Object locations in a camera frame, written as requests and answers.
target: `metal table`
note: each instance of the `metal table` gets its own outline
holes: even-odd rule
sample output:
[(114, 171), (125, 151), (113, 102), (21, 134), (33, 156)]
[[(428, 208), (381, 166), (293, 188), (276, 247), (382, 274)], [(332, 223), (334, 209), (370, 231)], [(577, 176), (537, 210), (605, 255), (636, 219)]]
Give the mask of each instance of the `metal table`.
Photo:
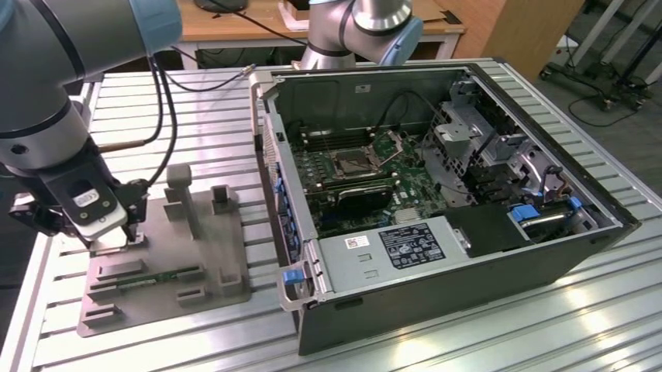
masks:
[[(476, 60), (643, 226), (552, 285), (353, 344), (296, 355), (292, 317), (277, 305), (276, 256), (250, 146), (248, 82), (174, 100), (181, 138), (173, 163), (190, 164), (193, 190), (238, 190), (254, 290), (246, 303), (82, 339), (75, 335), (87, 255), (39, 236), (0, 359), (0, 370), (597, 370), (662, 365), (662, 201), (511, 67)], [(180, 71), (198, 88), (236, 70)], [(93, 86), (97, 143), (144, 138), (156, 123), (149, 74), (109, 74)], [(126, 181), (146, 177), (168, 145), (107, 155)], [(162, 183), (152, 190), (162, 194)]]

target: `cable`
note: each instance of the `cable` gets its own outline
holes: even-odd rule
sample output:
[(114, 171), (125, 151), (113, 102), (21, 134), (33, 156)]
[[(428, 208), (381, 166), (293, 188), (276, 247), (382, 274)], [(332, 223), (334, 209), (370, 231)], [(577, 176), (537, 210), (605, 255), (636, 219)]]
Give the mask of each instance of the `cable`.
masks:
[(222, 53), (226, 49), (220, 49), (217, 52), (209, 52), (208, 50), (201, 50), (202, 52), (208, 53), (208, 54), (212, 54), (214, 56), (217, 56), (220, 53)]
[(152, 135), (146, 139), (138, 139), (136, 141), (128, 141), (121, 143), (110, 143), (107, 145), (98, 146), (99, 153), (110, 153), (111, 151), (133, 149), (136, 147), (142, 147), (144, 145), (152, 143), (161, 134), (162, 129), (162, 97), (161, 97), (161, 87), (158, 84), (158, 77), (156, 76), (156, 70), (153, 69), (153, 57), (146, 57), (146, 64), (149, 65), (149, 71), (152, 72), (153, 86), (156, 87), (156, 102), (158, 104), (158, 117), (156, 121), (156, 129)]
[(204, 67), (204, 65), (200, 63), (200, 61), (197, 60), (197, 58), (194, 58), (193, 56), (190, 56), (185, 51), (182, 51), (181, 49), (178, 49), (176, 46), (170, 46), (169, 47), (172, 50), (174, 50), (180, 55), (182, 55), (185, 58), (188, 58), (189, 60), (192, 60), (193, 62), (196, 62), (200, 67), (202, 68), (206, 68)]
[(178, 87), (181, 88), (182, 90), (185, 91), (192, 91), (194, 93), (201, 93), (201, 92), (205, 92), (205, 91), (214, 91), (216, 89), (224, 87), (225, 85), (228, 85), (230, 82), (233, 82), (237, 78), (241, 78), (245, 76), (245, 73), (242, 72), (244, 70), (241, 70), (241, 72), (238, 72), (238, 74), (236, 74), (234, 76), (232, 76), (229, 79), (226, 79), (222, 83), (220, 83), (218, 85), (214, 85), (213, 87), (210, 88), (201, 88), (201, 89), (193, 89), (193, 88), (188, 88), (185, 87), (184, 85), (181, 85), (181, 83), (177, 83), (174, 81), (174, 79), (172, 78), (172, 76), (165, 73), (165, 76), (168, 77), (168, 80)]
[[(226, 68), (226, 67), (230, 67), (233, 66), (234, 64), (238, 63), (238, 61), (241, 60), (241, 57), (244, 57), (244, 52), (245, 52), (245, 48), (241, 48), (241, 51), (238, 52), (238, 56), (236, 57), (234, 61), (230, 63), (230, 64), (221, 64), (217, 60), (214, 60), (213, 58), (209, 58), (213, 62), (216, 62), (217, 64), (221, 65), (221, 68)], [(201, 50), (201, 53), (202, 55), (205, 54), (212, 54), (210, 52), (208, 52), (206, 50)]]
[(209, 0), (209, 2), (212, 4), (214, 4), (217, 7), (220, 7), (221, 9), (225, 10), (225, 12), (229, 12), (232, 13), (234, 16), (237, 17), (241, 17), (244, 20), (246, 20), (248, 22), (250, 22), (253, 25), (256, 25), (257, 27), (260, 27), (261, 29), (265, 29), (266, 31), (269, 31), (273, 35), (292, 41), (293, 43), (296, 44), (300, 44), (302, 46), (306, 46), (308, 44), (304, 43), (302, 41), (300, 40), (296, 40), (293, 38), (290, 38), (289, 36), (286, 35), (282, 35), (278, 31), (274, 31), (273, 29), (268, 28), (265, 25), (262, 25), (261, 23), (258, 23), (257, 21), (254, 21), (248, 15), (237, 12), (237, 11), (232, 11), (225, 5), (222, 5), (220, 2), (217, 2), (216, 0)]
[(587, 126), (593, 126), (595, 128), (605, 128), (607, 126), (612, 126), (613, 124), (616, 124), (617, 122), (623, 121), (624, 119), (627, 119), (629, 116), (635, 115), (637, 112), (632, 112), (631, 114), (627, 114), (624, 115), (621, 118), (613, 120), (612, 122), (608, 122), (607, 124), (593, 124), (592, 122), (587, 122), (584, 119), (581, 119), (576, 113), (572, 111), (572, 106), (579, 103), (580, 101), (584, 101), (587, 99), (592, 99), (592, 98), (596, 98), (599, 97), (599, 95), (589, 95), (589, 96), (585, 96), (585, 97), (581, 97), (579, 98), (577, 100), (572, 101), (569, 103), (569, 105), (567, 105), (567, 111), (569, 112), (569, 115), (573, 116), (573, 118), (576, 120), (579, 120), (581, 123), (584, 123)]
[(402, 95), (413, 95), (414, 97), (417, 97), (425, 104), (426, 106), (429, 107), (429, 110), (432, 110), (432, 113), (441, 119), (442, 118), (442, 115), (440, 113), (440, 111), (436, 109), (434, 105), (432, 104), (432, 102), (429, 102), (429, 100), (422, 97), (422, 95), (420, 95), (418, 92), (416, 91), (412, 91), (410, 89), (406, 89), (406, 90), (402, 90), (402, 91), (398, 91), (392, 97), (390, 97), (390, 100), (388, 101), (386, 105), (385, 105), (385, 108), (384, 108), (384, 111), (381, 112), (381, 116), (378, 117), (378, 120), (376, 122), (376, 125), (374, 125), (374, 128), (372, 129), (373, 132), (376, 132), (378, 130), (378, 128), (381, 127), (381, 125), (384, 124), (385, 122), (385, 117), (388, 115), (388, 111), (390, 110), (393, 104), (394, 104), (394, 101), (402, 96)]
[(569, 57), (569, 63), (572, 64), (572, 66), (569, 66), (569, 67), (572, 68), (572, 71), (576, 71), (575, 60), (572, 59), (572, 53), (569, 53), (569, 37), (565, 35), (564, 38), (565, 38), (567, 56)]
[(471, 192), (465, 192), (465, 191), (459, 191), (456, 188), (451, 188), (448, 186), (445, 186), (444, 184), (441, 184), (440, 182), (437, 182), (437, 184), (441, 186), (441, 188), (446, 188), (449, 191), (455, 191), (457, 194), (464, 194), (464, 195), (473, 195), (473, 193)]
[(473, 165), (475, 161), (480, 157), (480, 154), (483, 153), (484, 149), (487, 148), (487, 146), (489, 145), (489, 143), (492, 142), (492, 140), (493, 140), (493, 138), (496, 137), (497, 134), (499, 134), (499, 131), (496, 130), (496, 128), (493, 128), (493, 130), (489, 132), (489, 134), (487, 136), (487, 139), (484, 140), (483, 144), (477, 148), (477, 151), (468, 158), (467, 169), (468, 169), (469, 166)]
[(162, 129), (162, 97), (161, 97), (161, 85), (158, 84), (158, 76), (156, 76), (154, 64), (156, 61), (152, 56), (146, 57), (146, 64), (149, 65), (149, 71), (152, 72), (153, 86), (156, 87), (156, 102), (158, 104), (158, 119), (156, 122), (156, 130), (153, 131), (152, 136), (145, 139), (142, 145), (152, 143), (161, 134)]
[(162, 84), (162, 91), (165, 92), (165, 101), (168, 103), (169, 118), (172, 121), (170, 123), (172, 134), (169, 137), (168, 149), (165, 150), (165, 155), (162, 156), (161, 164), (156, 168), (152, 178), (146, 182), (148, 188), (156, 183), (156, 180), (161, 177), (162, 171), (165, 170), (165, 167), (168, 166), (169, 163), (169, 158), (172, 157), (172, 152), (174, 151), (174, 144), (177, 143), (177, 114), (174, 113), (174, 103), (172, 101), (172, 93), (169, 91), (165, 71), (158, 65), (158, 61), (156, 60), (156, 58), (153, 59), (153, 67), (158, 71), (160, 81)]
[(0, 284), (0, 291), (11, 291), (21, 289), (19, 284)]

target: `wire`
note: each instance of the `wire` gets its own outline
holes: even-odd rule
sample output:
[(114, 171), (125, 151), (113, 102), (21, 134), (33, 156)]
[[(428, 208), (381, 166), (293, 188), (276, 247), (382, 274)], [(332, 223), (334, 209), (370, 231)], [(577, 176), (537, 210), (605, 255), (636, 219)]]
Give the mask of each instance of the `wire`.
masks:
[(0, 291), (11, 291), (21, 289), (19, 284), (0, 284)]
[(153, 57), (146, 57), (146, 64), (149, 65), (149, 71), (152, 72), (153, 86), (156, 87), (156, 102), (158, 104), (158, 118), (156, 119), (156, 129), (152, 135), (146, 139), (138, 139), (136, 141), (128, 141), (121, 143), (109, 143), (107, 145), (98, 146), (99, 153), (110, 153), (118, 150), (133, 149), (136, 147), (142, 147), (144, 145), (152, 143), (161, 134), (162, 129), (162, 97), (161, 97), (161, 87), (158, 84), (158, 77), (156, 75), (156, 70), (153, 69)]
[(587, 126), (593, 126), (595, 128), (605, 128), (608, 126), (612, 126), (613, 124), (616, 124), (617, 122), (623, 121), (624, 119), (627, 119), (629, 116), (635, 115), (637, 112), (632, 112), (631, 114), (627, 114), (624, 115), (621, 118), (619, 119), (615, 119), (612, 122), (608, 122), (607, 124), (593, 124), (592, 122), (587, 122), (584, 119), (581, 119), (576, 113), (572, 111), (572, 106), (579, 103), (580, 101), (584, 101), (587, 99), (592, 99), (592, 98), (596, 98), (599, 97), (599, 95), (589, 95), (589, 96), (585, 96), (585, 97), (581, 97), (579, 98), (577, 100), (572, 101), (569, 103), (569, 105), (567, 105), (567, 111), (569, 112), (569, 115), (573, 116), (573, 118), (576, 120), (579, 120), (581, 123), (584, 123)]
[(202, 52), (205, 52), (205, 53), (208, 53), (208, 54), (212, 54), (212, 55), (217, 56), (217, 55), (218, 55), (220, 53), (222, 53), (225, 50), (226, 50), (226, 49), (221, 49), (221, 50), (218, 50), (217, 52), (209, 52), (208, 50), (204, 50), (204, 49), (202, 49)]
[(152, 56), (146, 57), (146, 64), (149, 65), (149, 71), (152, 72), (152, 78), (153, 78), (153, 86), (156, 87), (156, 102), (158, 103), (158, 119), (156, 122), (156, 130), (153, 131), (152, 136), (144, 140), (144, 145), (148, 143), (152, 143), (160, 136), (161, 134), (161, 129), (162, 129), (162, 97), (161, 97), (161, 86), (158, 84), (158, 76), (156, 76), (156, 69), (153, 65), (156, 64), (156, 61)]
[(174, 79), (172, 78), (172, 76), (165, 73), (165, 76), (168, 77), (168, 80), (178, 87), (181, 88), (182, 90), (185, 91), (192, 91), (194, 93), (201, 93), (201, 92), (205, 92), (205, 91), (214, 91), (216, 89), (224, 87), (225, 85), (228, 85), (229, 83), (232, 83), (237, 78), (241, 78), (242, 76), (245, 76), (245, 73), (242, 72), (238, 72), (238, 74), (236, 74), (234, 76), (232, 76), (229, 79), (226, 79), (222, 83), (220, 83), (218, 85), (214, 85), (213, 87), (209, 87), (209, 88), (201, 88), (201, 89), (193, 89), (193, 88), (188, 88), (185, 87), (184, 85), (181, 85), (181, 83), (176, 82)]
[(457, 194), (464, 194), (464, 195), (471, 195), (471, 196), (473, 195), (473, 193), (465, 192), (465, 191), (459, 191), (456, 188), (451, 188), (446, 185), (441, 184), (440, 182), (437, 182), (437, 184), (440, 184), (441, 188), (446, 188), (449, 191), (455, 191)]
[(480, 157), (480, 154), (483, 153), (484, 149), (487, 148), (487, 146), (489, 145), (489, 143), (492, 142), (492, 140), (497, 134), (499, 134), (499, 131), (496, 130), (496, 128), (493, 128), (493, 130), (489, 132), (489, 134), (487, 136), (487, 139), (484, 140), (483, 144), (477, 148), (477, 151), (471, 155), (471, 157), (468, 159), (467, 169), (469, 166), (473, 165), (475, 161)]
[[(208, 54), (212, 54), (210, 52), (208, 52), (206, 50), (201, 50), (202, 52), (202, 55), (205, 55), (206, 53)], [(241, 60), (241, 57), (244, 57), (244, 52), (245, 52), (245, 48), (241, 48), (241, 51), (238, 52), (238, 56), (236, 57), (234, 61), (230, 63), (230, 64), (221, 64), (217, 60), (214, 60), (213, 58), (210, 58), (209, 56), (209, 59), (216, 62), (217, 64), (221, 65), (221, 68), (226, 68), (226, 67), (230, 67), (233, 66), (234, 64), (238, 63), (238, 61)]]
[(569, 53), (569, 36), (565, 35), (564, 38), (565, 38), (567, 56), (569, 57), (569, 64), (572, 64), (569, 67), (572, 68), (572, 71), (576, 71), (575, 60), (572, 59), (572, 53)]
[(261, 29), (265, 29), (266, 31), (269, 31), (273, 35), (292, 41), (293, 43), (296, 44), (300, 44), (302, 46), (306, 46), (308, 44), (300, 40), (296, 40), (293, 38), (290, 38), (289, 36), (286, 35), (282, 35), (278, 31), (274, 31), (273, 29), (268, 28), (265, 25), (262, 25), (261, 23), (258, 23), (257, 21), (254, 21), (248, 15), (237, 12), (237, 11), (233, 11), (230, 10), (225, 5), (222, 5), (220, 2), (217, 2), (216, 0), (209, 0), (209, 2), (212, 4), (214, 4), (218, 8), (224, 9), (225, 12), (229, 12), (232, 13), (234, 16), (237, 17), (241, 17), (244, 20), (246, 20), (248, 22), (250, 22), (253, 25), (256, 25), (257, 27), (260, 27)]
[(385, 117), (388, 115), (388, 111), (390, 110), (393, 104), (394, 104), (394, 101), (404, 95), (413, 95), (416, 98), (418, 98), (425, 104), (426, 106), (429, 107), (429, 110), (432, 110), (432, 113), (438, 117), (438, 119), (442, 118), (442, 115), (441, 115), (441, 112), (436, 109), (434, 105), (432, 104), (432, 102), (429, 102), (429, 99), (426, 99), (422, 95), (420, 95), (420, 93), (417, 91), (412, 91), (410, 89), (406, 89), (406, 90), (402, 90), (402, 91), (398, 91), (392, 97), (390, 97), (390, 100), (388, 101), (388, 103), (385, 104), (385, 108), (384, 108), (384, 111), (381, 112), (381, 116), (378, 117), (378, 120), (376, 122), (376, 125), (374, 125), (374, 128), (372, 129), (373, 132), (376, 132), (378, 130), (378, 128), (381, 127), (381, 125), (384, 124), (385, 122)]
[(162, 84), (162, 91), (165, 92), (165, 101), (168, 103), (169, 118), (172, 121), (170, 123), (172, 134), (169, 137), (168, 149), (165, 150), (165, 155), (162, 156), (161, 164), (156, 168), (152, 178), (146, 182), (146, 187), (150, 187), (156, 183), (156, 180), (161, 177), (162, 171), (165, 170), (165, 167), (168, 166), (169, 163), (169, 159), (172, 157), (172, 152), (174, 151), (174, 144), (177, 143), (177, 114), (174, 113), (174, 103), (172, 101), (172, 93), (169, 91), (165, 71), (158, 65), (158, 61), (156, 60), (156, 58), (153, 58), (153, 67), (158, 71), (160, 81)]
[(189, 60), (192, 60), (193, 62), (196, 62), (200, 67), (202, 68), (206, 68), (204, 67), (204, 65), (200, 63), (200, 61), (197, 60), (197, 58), (194, 58), (193, 56), (190, 56), (185, 51), (182, 51), (181, 49), (178, 49), (176, 46), (170, 46), (169, 47), (172, 50), (174, 50), (180, 55), (182, 55), (185, 58), (188, 58)]

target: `green circuit board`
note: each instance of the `green circuit board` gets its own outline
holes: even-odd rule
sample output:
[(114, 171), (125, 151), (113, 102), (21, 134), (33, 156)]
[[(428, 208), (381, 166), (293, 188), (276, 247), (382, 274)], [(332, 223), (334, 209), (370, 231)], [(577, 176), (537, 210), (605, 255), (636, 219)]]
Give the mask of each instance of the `green circuit board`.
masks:
[[(394, 214), (402, 209), (414, 208), (421, 219), (445, 209), (416, 151), (418, 142), (413, 137), (400, 139), (396, 133), (377, 133), (368, 146), (293, 153), (320, 238), (393, 225)], [(397, 144), (401, 152), (396, 154)], [(361, 188), (388, 190), (388, 204), (365, 210), (358, 199), (356, 205), (342, 206), (348, 212), (338, 211), (342, 192)]]

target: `motherboard chip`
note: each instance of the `motherboard chip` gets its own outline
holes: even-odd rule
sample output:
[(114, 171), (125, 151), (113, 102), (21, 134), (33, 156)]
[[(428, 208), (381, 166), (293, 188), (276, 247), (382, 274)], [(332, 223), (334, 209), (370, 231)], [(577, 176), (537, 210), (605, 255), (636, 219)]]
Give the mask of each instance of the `motherboard chip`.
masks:
[(352, 176), (372, 173), (372, 163), (362, 150), (338, 151), (333, 154), (338, 175)]

